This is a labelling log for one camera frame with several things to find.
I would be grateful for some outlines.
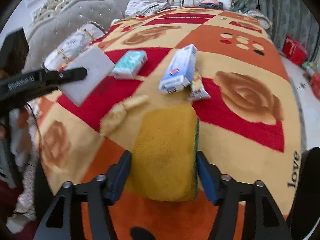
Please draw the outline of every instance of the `yellow sponge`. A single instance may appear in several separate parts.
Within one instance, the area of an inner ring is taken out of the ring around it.
[[[197,196],[198,119],[190,104],[147,113],[132,149],[126,189],[159,201]]]

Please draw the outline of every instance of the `white foam block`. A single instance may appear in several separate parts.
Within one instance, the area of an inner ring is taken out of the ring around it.
[[[59,89],[76,105],[81,106],[97,85],[113,70],[115,64],[97,46],[91,46],[72,61],[65,70],[85,67],[87,76],[84,80],[71,82]]]

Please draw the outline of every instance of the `polka dot pattern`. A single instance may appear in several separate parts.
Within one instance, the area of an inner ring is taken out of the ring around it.
[[[258,54],[261,55],[261,56],[264,56],[264,53],[263,53],[261,50],[254,49],[253,51],[254,51],[255,53],[258,53]]]
[[[225,39],[231,39],[233,37],[230,33],[221,33],[220,36]]]
[[[239,42],[241,42],[241,43],[243,43],[243,44],[248,44],[248,43],[249,43],[248,40],[246,40],[246,39],[244,39],[244,38],[241,38],[241,37],[237,37],[237,41],[239,41]]]
[[[249,49],[246,45],[243,45],[243,44],[236,44],[236,46],[238,47],[238,48],[241,48],[241,49]]]
[[[254,46],[256,49],[264,50],[264,47],[260,44],[257,44],[257,43],[252,44],[252,46]]]
[[[232,42],[231,41],[228,41],[228,40],[220,40],[222,43],[224,44],[231,44]]]

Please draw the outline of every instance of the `gray curtain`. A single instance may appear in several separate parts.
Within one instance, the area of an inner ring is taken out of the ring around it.
[[[259,9],[272,22],[268,34],[278,49],[286,35],[305,43],[307,60],[315,60],[319,51],[319,25],[302,0],[235,0],[233,11]]]
[[[273,22],[269,33],[275,46],[282,49],[286,35],[306,44],[308,60],[319,50],[319,25],[302,0],[258,0],[261,12]]]

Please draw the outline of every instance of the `barcode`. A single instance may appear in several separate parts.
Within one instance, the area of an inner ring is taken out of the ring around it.
[[[170,89],[170,90],[167,90],[167,92],[168,92],[169,94],[173,94],[173,93],[176,93],[177,91],[176,91],[176,88],[172,88],[172,89]]]
[[[196,52],[197,52],[197,51],[196,51],[196,48],[193,47],[193,48],[192,48],[192,54],[193,54],[194,56],[196,55]]]

